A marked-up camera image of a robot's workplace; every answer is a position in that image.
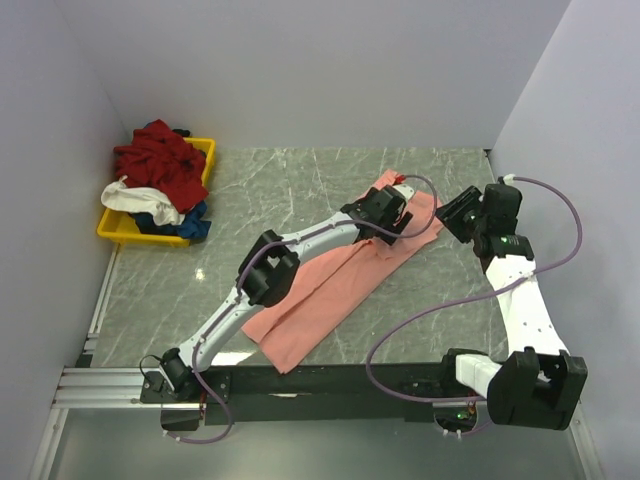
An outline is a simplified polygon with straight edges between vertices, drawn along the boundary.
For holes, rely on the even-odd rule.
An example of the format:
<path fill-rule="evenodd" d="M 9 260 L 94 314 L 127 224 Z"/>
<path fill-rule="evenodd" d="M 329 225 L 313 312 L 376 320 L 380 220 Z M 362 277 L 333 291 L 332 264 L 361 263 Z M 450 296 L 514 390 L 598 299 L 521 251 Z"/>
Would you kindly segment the pink t shirt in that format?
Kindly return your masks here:
<path fill-rule="evenodd" d="M 278 372 L 298 366 L 392 273 L 437 239 L 442 224 L 432 217 L 438 195 L 423 191 L 409 201 L 413 215 L 406 232 L 420 235 L 389 246 L 379 239 L 332 250 L 299 269 L 283 301 L 252 317 L 242 332 L 256 343 Z"/>

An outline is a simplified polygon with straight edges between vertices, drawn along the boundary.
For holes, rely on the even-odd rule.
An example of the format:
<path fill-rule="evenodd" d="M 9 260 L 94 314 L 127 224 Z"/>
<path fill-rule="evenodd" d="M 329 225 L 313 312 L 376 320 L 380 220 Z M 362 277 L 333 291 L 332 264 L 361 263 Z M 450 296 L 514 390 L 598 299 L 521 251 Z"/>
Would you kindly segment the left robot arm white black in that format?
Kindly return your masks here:
<path fill-rule="evenodd" d="M 198 373 L 206 371 L 222 347 L 254 315 L 280 303 L 302 265 L 334 249 L 379 238 L 391 245 L 412 219 L 415 190 L 404 184 L 370 188 L 328 219 L 298 232 L 263 232 L 238 269 L 230 293 L 211 317 L 159 361 L 164 389 L 176 401 L 193 399 Z"/>

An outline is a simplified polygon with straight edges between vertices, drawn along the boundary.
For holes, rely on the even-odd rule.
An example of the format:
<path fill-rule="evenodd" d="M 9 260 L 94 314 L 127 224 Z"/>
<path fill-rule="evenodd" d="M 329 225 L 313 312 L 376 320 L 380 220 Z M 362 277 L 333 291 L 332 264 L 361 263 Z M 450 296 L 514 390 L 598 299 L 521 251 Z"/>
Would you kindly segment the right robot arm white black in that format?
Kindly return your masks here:
<path fill-rule="evenodd" d="M 529 239 L 516 231 L 523 199 L 517 180 L 506 175 L 483 190 L 469 187 L 436 211 L 459 242 L 472 244 L 498 301 L 508 344 L 502 363 L 480 352 L 449 350 L 439 387 L 452 399 L 473 390 L 497 425 L 564 430 L 588 369 L 557 333 L 537 281 L 543 270 Z"/>

